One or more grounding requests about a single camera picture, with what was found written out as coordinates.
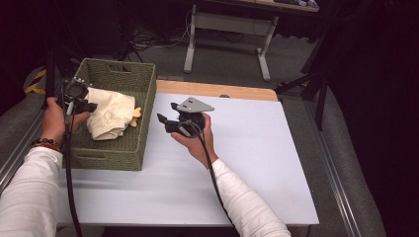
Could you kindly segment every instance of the basket handle hole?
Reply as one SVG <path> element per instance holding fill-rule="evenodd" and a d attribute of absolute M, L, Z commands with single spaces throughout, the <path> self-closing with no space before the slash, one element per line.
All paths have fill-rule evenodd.
<path fill-rule="evenodd" d="M 109 65 L 109 70 L 112 72 L 132 72 L 130 65 Z"/>

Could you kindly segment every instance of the white sleeve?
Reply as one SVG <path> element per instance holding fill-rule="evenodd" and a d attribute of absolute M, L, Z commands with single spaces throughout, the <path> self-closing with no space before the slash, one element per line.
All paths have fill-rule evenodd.
<path fill-rule="evenodd" d="M 268 204 L 224 162 L 217 159 L 212 168 L 224 208 L 240 236 L 291 236 L 287 226 Z"/>
<path fill-rule="evenodd" d="M 0 236 L 53 237 L 62 154 L 36 147 L 0 197 Z"/>

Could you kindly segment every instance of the wicker basket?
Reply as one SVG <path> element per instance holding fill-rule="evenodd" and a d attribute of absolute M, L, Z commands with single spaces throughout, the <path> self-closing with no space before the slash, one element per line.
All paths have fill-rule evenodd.
<path fill-rule="evenodd" d="M 141 118 L 137 121 L 137 127 L 128 126 L 124 136 L 115 140 L 95 141 L 87 127 L 73 134 L 72 168 L 141 170 L 156 94 L 155 65 L 86 58 L 75 77 L 92 83 L 94 88 L 135 97 L 135 107 L 141 107 Z"/>

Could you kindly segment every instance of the white tabletop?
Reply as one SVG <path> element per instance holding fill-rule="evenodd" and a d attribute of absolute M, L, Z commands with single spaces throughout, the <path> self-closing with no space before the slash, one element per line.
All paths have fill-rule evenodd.
<path fill-rule="evenodd" d="M 142 171 L 76 170 L 74 195 L 82 224 L 146 226 L 229 225 L 210 175 L 165 132 L 157 113 L 179 115 L 170 103 L 189 96 L 157 93 Z M 212 120 L 218 156 L 271 206 L 287 225 L 318 218 L 290 129 L 279 102 L 194 96 L 215 107 Z M 58 223 L 72 223 L 65 171 L 60 173 Z"/>

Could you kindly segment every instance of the crumpled cloth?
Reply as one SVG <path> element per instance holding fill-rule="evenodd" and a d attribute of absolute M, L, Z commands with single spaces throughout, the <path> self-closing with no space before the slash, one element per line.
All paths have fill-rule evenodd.
<path fill-rule="evenodd" d="M 87 119 L 93 140 L 110 140 L 124 135 L 135 107 L 135 98 L 119 92 L 89 88 L 86 100 L 98 107 Z"/>

